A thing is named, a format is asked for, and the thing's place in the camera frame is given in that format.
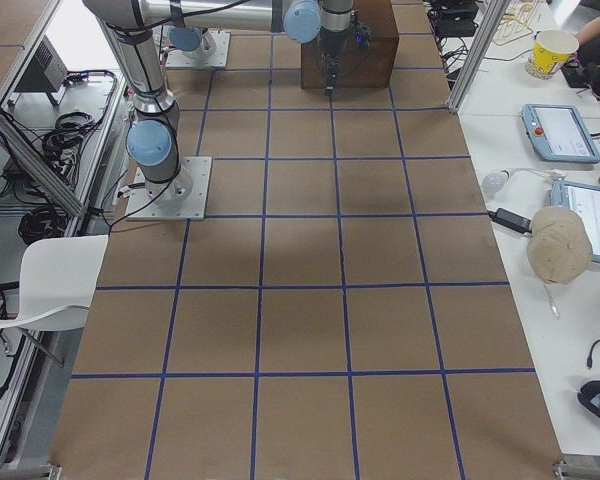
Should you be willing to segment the black idle gripper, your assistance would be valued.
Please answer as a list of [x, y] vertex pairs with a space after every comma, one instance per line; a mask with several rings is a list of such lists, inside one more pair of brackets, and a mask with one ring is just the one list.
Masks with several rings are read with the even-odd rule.
[[359, 19], [350, 19], [344, 28], [322, 26], [319, 33], [319, 52], [324, 66], [326, 96], [332, 96], [338, 78], [341, 60], [351, 49], [351, 54], [360, 59], [369, 52], [369, 26]]

